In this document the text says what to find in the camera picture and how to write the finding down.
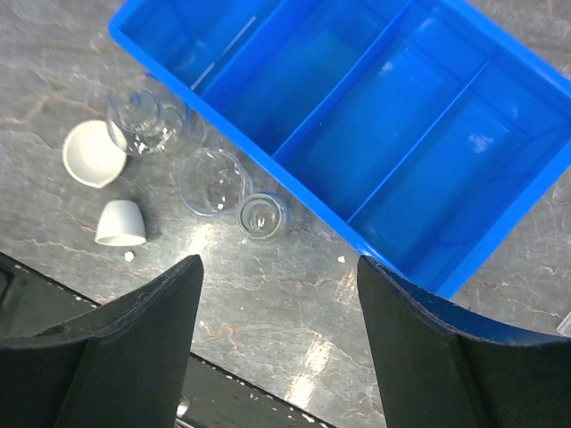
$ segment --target blue plastic bin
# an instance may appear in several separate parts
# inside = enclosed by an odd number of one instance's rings
[[[571,83],[460,0],[129,0],[110,32],[355,249],[444,297],[571,161]]]

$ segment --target marble surface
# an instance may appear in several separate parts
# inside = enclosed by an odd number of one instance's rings
[[[474,0],[474,5],[571,75],[571,3]],[[232,218],[189,213],[173,178],[205,140],[227,144],[194,117],[194,133],[162,156],[130,160],[101,191],[62,165],[66,133],[101,118],[105,94],[141,69],[109,39],[120,0],[0,2],[0,251],[101,302],[132,290],[187,254],[206,277],[193,351],[340,427],[383,426],[355,288],[358,255],[245,160],[258,187],[292,203],[294,229],[256,246]],[[136,201],[150,242],[94,243],[105,203]],[[458,293],[488,317],[551,332],[571,310],[571,173],[567,172]]]

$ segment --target small glass beaker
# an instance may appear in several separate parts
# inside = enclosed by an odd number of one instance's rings
[[[188,117],[184,102],[154,78],[109,93],[107,131],[130,156],[164,150],[179,139]]]
[[[236,221],[242,233],[255,243],[273,243],[290,226],[290,210],[275,193],[253,193],[240,203]]]

